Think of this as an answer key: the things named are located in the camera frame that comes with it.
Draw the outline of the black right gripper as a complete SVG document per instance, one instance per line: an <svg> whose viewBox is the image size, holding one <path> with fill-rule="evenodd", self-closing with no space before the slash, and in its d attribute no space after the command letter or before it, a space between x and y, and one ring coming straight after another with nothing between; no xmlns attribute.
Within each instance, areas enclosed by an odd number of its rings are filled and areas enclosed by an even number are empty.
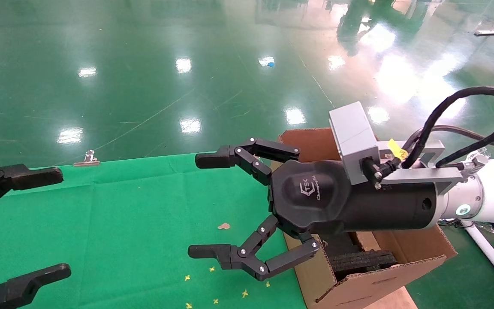
<svg viewBox="0 0 494 309"><path fill-rule="evenodd" d="M216 259L222 270L243 270L265 281L313 258L320 243L310 233L416 230L431 224L437 207L433 183L403 183L376 189L371 183L351 184L341 161L298 162L300 148L251 138L216 152L197 153L200 169L240 167L271 189L271 211L241 246L190 245L188 256ZM261 158L281 164L273 172ZM280 229L301 244L266 262L256 253Z"/></svg>

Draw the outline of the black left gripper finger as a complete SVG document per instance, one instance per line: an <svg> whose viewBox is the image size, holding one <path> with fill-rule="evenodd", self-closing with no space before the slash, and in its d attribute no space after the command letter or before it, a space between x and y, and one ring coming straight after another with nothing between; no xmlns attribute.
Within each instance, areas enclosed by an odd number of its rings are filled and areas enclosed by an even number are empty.
<svg viewBox="0 0 494 309"><path fill-rule="evenodd" d="M0 167L0 198L8 192L29 190L63 182L63 173L57 167L30 170L23 164Z"/></svg>
<svg viewBox="0 0 494 309"><path fill-rule="evenodd" d="M35 272L9 279L0 284L0 309L17 309L27 306L45 285L71 276L68 264L56 264Z"/></svg>

